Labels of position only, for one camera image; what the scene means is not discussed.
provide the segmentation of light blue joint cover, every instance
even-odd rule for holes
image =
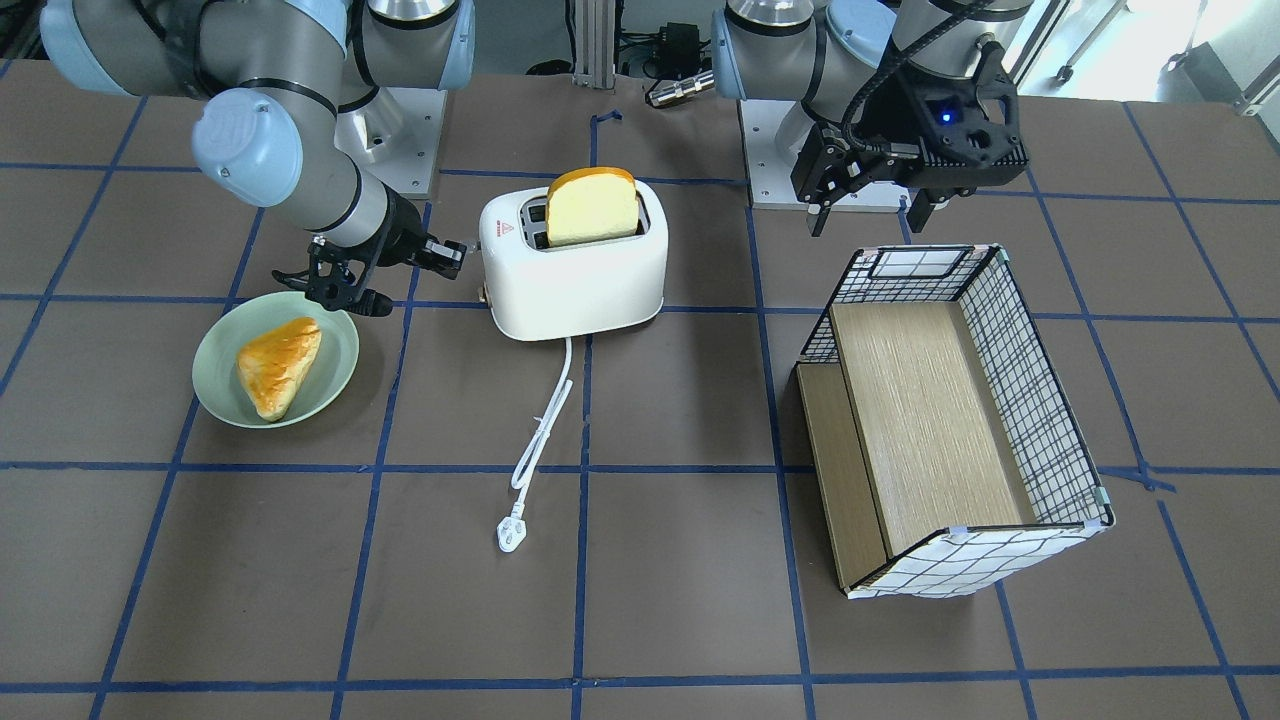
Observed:
[[[728,20],[724,8],[712,14],[712,74],[716,77],[716,90],[730,100],[746,100],[742,88],[742,76],[737,72],[733,59],[733,38],[728,35]]]
[[[476,12],[471,0],[462,0],[458,19],[453,24],[449,55],[440,73],[439,90],[460,90],[471,82],[471,67],[476,55]]]
[[[342,47],[343,56],[347,55],[347,10],[351,0],[284,0],[298,10],[320,23]]]
[[[831,0],[831,35],[855,58],[876,68],[888,45],[897,15],[877,0]]]
[[[302,137],[283,105],[256,90],[214,96],[191,133],[196,164],[214,182],[259,208],[279,205],[302,176]]]
[[[40,12],[40,40],[58,72],[76,87],[109,95],[131,95],[111,79],[88,49],[79,23],[76,22],[72,0],[49,0]]]

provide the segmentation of white cable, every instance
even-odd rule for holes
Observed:
[[[538,459],[541,457],[547,439],[552,436],[552,425],[556,424],[556,418],[559,416],[564,401],[568,400],[568,391],[573,387],[573,380],[568,379],[568,366],[572,360],[573,340],[567,337],[564,338],[564,366],[561,369],[559,382],[556,383],[556,389],[552,392],[550,401],[547,402],[543,416],[535,418],[538,429],[534,430],[534,438],[529,441],[525,454],[520,456],[520,462],[516,462],[516,470],[511,474],[511,487],[518,489],[520,496],[511,507],[511,515],[498,523],[498,547],[503,552],[516,550],[527,534],[524,520],[525,497],[529,495],[529,483],[534,479],[534,470],[538,469]]]

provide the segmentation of bread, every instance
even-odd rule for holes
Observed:
[[[582,168],[547,191],[547,245],[558,247],[636,233],[636,181],[620,168]]]
[[[320,350],[320,325],[297,318],[244,343],[236,354],[236,374],[259,416],[284,416]]]

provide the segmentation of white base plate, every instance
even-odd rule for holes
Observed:
[[[782,118],[795,102],[790,100],[742,100],[742,147],[751,178],[751,202],[767,210],[804,210],[791,188],[795,156],[783,156],[773,141]],[[892,182],[874,182],[856,195],[846,195],[831,206],[837,213],[897,213],[901,202],[910,205],[905,188]]]
[[[387,90],[404,109],[404,122],[413,133],[415,142],[407,143],[404,152],[365,168],[410,200],[428,199],[431,196],[431,181],[435,179],[435,160],[440,149],[444,101],[448,92],[413,87]]]

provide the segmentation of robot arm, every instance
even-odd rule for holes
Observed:
[[[916,190],[914,232],[933,208],[1027,168],[1004,45],[1032,0],[731,0],[717,13],[716,87],[797,100],[812,120],[791,172],[820,234],[832,204],[874,181]]]
[[[314,234],[308,268],[276,279],[329,310],[387,315],[367,287],[375,265],[452,278],[465,249],[334,146],[339,117],[384,85],[466,85],[472,23],[471,0],[50,0],[41,33],[79,87],[207,99],[192,133],[201,170]]]

